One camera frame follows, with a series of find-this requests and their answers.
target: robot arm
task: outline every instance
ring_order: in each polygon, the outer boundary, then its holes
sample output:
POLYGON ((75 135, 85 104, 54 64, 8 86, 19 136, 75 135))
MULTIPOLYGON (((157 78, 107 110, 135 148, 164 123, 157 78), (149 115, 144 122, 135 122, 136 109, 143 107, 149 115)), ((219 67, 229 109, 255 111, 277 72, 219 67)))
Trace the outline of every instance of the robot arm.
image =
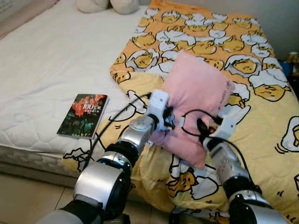
POLYGON ((118 217, 124 210, 130 189, 130 176, 144 145, 155 130, 171 128, 165 111, 169 95, 156 90, 146 115, 133 120, 115 144, 80 174, 74 200, 43 217, 37 224, 89 224, 118 217))
POLYGON ((203 147, 210 153, 229 200, 230 224, 286 224, 283 215, 262 197, 261 189, 241 166, 230 145, 221 140, 228 139, 234 131, 234 120, 225 118, 217 130, 203 140, 203 147))

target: red book cover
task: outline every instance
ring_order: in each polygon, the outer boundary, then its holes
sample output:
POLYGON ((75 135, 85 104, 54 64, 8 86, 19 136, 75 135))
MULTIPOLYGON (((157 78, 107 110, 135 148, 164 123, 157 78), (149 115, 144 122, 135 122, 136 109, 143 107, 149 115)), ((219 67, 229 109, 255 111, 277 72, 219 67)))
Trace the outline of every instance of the red book cover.
POLYGON ((92 139, 108 102, 107 95, 78 94, 57 134, 92 139))

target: bed sheet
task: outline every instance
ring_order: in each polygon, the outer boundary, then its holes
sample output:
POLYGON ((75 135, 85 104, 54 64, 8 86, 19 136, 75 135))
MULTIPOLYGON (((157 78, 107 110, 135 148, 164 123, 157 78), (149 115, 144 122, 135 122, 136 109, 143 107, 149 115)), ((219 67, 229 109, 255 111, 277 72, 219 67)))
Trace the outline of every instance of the bed sheet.
POLYGON ((127 98, 107 74, 143 13, 83 14, 61 0, 3 38, 0 145, 64 154, 79 140, 56 132, 78 93, 107 94, 103 118, 123 107, 127 98))

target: wall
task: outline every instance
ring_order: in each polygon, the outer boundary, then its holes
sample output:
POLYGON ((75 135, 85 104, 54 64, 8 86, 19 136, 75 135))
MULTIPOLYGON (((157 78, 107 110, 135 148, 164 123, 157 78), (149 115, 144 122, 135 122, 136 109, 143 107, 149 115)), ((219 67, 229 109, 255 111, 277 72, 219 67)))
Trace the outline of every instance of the wall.
POLYGON ((0 21, 29 4, 31 0, 0 0, 0 21))
MULTIPOLYGON (((215 13, 254 15, 278 59, 299 52, 299 0, 169 0, 207 8, 215 13)), ((149 0, 140 0, 149 4, 149 0)))

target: floor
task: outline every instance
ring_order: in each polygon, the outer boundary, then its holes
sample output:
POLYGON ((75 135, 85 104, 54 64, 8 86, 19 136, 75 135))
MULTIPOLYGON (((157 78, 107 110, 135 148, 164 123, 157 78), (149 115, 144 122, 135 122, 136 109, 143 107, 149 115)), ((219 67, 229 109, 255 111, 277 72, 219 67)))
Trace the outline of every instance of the floor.
MULTIPOLYGON (((72 189, 0 173, 0 224, 34 224, 65 206, 72 189)), ((128 201, 131 224, 168 224, 168 215, 144 203, 128 201)))

